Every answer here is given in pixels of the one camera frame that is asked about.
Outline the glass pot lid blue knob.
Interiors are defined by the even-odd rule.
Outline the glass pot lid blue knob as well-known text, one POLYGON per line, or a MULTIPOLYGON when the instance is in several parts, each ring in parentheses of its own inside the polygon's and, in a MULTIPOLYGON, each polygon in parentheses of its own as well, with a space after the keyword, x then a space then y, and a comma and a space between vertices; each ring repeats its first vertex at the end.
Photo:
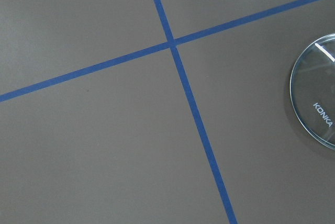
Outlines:
POLYGON ((334 34, 312 42, 295 62, 289 82, 294 112, 306 131, 334 150, 334 34))

